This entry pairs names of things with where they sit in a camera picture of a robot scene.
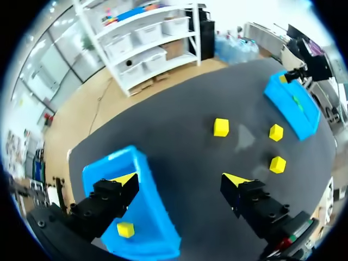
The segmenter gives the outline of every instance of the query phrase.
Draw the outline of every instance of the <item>wooden floor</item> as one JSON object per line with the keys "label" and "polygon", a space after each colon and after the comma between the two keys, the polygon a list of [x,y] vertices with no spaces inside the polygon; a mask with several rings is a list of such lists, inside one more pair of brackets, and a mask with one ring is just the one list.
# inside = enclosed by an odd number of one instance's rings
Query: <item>wooden floor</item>
{"label": "wooden floor", "polygon": [[[224,67],[226,64],[215,59],[203,61],[200,67],[195,64],[181,66],[170,71],[168,79],[154,83],[130,98],[123,94],[107,69],[101,70],[64,103],[45,133],[46,182],[52,184],[53,177],[63,178],[65,204],[73,203],[67,155],[70,149],[89,135],[90,129],[92,133],[117,114],[162,90]],[[95,117],[98,103],[99,110]]]}

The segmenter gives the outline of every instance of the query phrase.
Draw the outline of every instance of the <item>dark gray table surface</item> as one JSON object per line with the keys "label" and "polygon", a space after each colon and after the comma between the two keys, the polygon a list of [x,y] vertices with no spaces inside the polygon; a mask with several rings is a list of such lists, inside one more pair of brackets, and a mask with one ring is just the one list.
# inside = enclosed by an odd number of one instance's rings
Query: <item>dark gray table surface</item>
{"label": "dark gray table surface", "polygon": [[[207,73],[132,106],[76,146],[69,168],[76,202],[84,198],[82,169],[127,145],[148,156],[171,221],[182,237],[179,260],[256,260],[266,246],[220,193],[223,172],[260,179],[290,214],[312,213],[331,176],[334,138],[321,117],[315,135],[299,142],[282,114],[263,95],[269,77],[283,70],[273,59]],[[216,117],[229,119],[225,138],[214,137]],[[279,142],[270,127],[284,128]],[[284,173],[268,170],[272,157]]]}

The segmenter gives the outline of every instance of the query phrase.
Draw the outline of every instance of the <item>white shelving unit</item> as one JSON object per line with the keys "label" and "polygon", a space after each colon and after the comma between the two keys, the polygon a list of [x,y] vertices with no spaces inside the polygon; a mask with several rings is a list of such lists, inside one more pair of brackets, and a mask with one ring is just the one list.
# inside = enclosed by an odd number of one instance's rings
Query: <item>white shelving unit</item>
{"label": "white shelving unit", "polygon": [[[114,79],[119,84],[122,91],[127,95],[130,96],[129,90],[136,85],[156,76],[161,73],[164,73],[168,70],[171,70],[175,67],[197,62],[197,66],[201,65],[201,39],[200,39],[200,23],[199,23],[199,17],[198,17],[198,4],[195,1],[194,3],[190,4],[180,4],[180,5],[171,5],[166,7],[161,7],[158,9],[146,11],[141,14],[137,14],[134,16],[131,16],[125,20],[122,20],[120,22],[112,23],[108,26],[105,26],[100,32],[95,33],[95,30],[90,23],[89,17],[87,15],[87,11],[89,10],[89,7],[93,4],[97,4],[100,2],[100,0],[86,0],[83,3],[80,3],[80,0],[73,0],[74,7],[76,10],[77,15],[80,17],[81,23],[84,26],[87,35],[91,39],[95,50],[98,52],[99,56],[105,63],[106,67],[110,71],[111,75],[114,77]],[[140,44],[140,43],[133,43],[133,49],[127,53],[124,53],[114,59],[109,59],[106,52],[103,48],[103,41],[104,37],[108,34],[112,33],[115,30],[120,29],[127,29],[127,25],[135,22],[142,18],[150,18],[150,16],[155,16],[159,14],[164,14],[175,11],[175,10],[184,10],[184,9],[191,9],[193,13],[193,23],[194,23],[194,32],[186,32],[181,33],[178,35],[166,35],[163,34],[163,37],[155,42],[151,42],[149,44]],[[118,69],[118,64],[126,61],[127,59],[134,57],[137,54],[140,54],[148,49],[151,49],[153,47],[165,44],[167,42],[179,40],[179,39],[189,39],[189,41],[192,43],[192,46],[194,47],[196,51],[196,55],[193,55],[192,53],[189,53],[188,50],[186,53],[181,55],[180,57],[176,57],[174,59],[168,60],[165,62],[164,66],[161,66],[158,68],[158,70],[155,71],[148,71],[145,69],[145,74],[137,79],[134,79],[132,82],[130,81],[124,81],[122,80],[122,77],[120,77],[120,71]]]}

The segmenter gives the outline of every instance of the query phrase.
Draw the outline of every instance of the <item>water bottle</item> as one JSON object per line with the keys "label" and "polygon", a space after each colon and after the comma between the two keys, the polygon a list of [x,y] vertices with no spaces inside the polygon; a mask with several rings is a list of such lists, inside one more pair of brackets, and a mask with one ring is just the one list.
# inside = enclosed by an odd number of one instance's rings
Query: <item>water bottle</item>
{"label": "water bottle", "polygon": [[223,36],[220,34],[220,31],[217,31],[215,34],[215,49],[214,49],[214,56],[220,58],[221,52],[222,52],[222,45],[223,45]]}
{"label": "water bottle", "polygon": [[230,56],[230,51],[231,51],[231,46],[230,46],[230,35],[227,34],[225,37],[224,37],[224,41],[222,42],[222,52],[221,52],[221,57],[220,57],[220,60],[221,61],[224,61],[225,63],[228,62],[229,60],[229,56]]}
{"label": "water bottle", "polygon": [[249,61],[250,46],[245,40],[240,41],[240,63],[246,63]]}
{"label": "water bottle", "polygon": [[229,38],[229,56],[228,56],[228,64],[233,65],[238,63],[238,40],[234,37]]}
{"label": "water bottle", "polygon": [[257,46],[254,40],[251,40],[250,43],[251,43],[250,45],[251,59],[256,60],[259,57],[259,52],[260,52],[259,47]]}

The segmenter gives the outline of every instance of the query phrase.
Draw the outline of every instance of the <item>blue plastic bin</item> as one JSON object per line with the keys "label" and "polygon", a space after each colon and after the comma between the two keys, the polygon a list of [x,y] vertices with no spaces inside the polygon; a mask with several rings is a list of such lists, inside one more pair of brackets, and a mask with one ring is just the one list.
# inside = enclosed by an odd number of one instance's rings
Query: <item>blue plastic bin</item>
{"label": "blue plastic bin", "polygon": [[[279,77],[285,73],[271,76],[264,93],[287,119],[299,140],[304,140],[316,133],[320,121],[319,108],[298,81],[280,82]],[[303,110],[294,97],[299,100]]]}
{"label": "blue plastic bin", "polygon": [[[146,156],[128,146],[92,163],[82,172],[85,195],[102,178],[114,179],[136,172],[139,192],[121,219],[115,219],[101,239],[110,253],[130,260],[160,260],[180,255],[181,238],[162,204],[147,165]],[[119,222],[134,224],[135,234],[123,238],[117,232]]]}

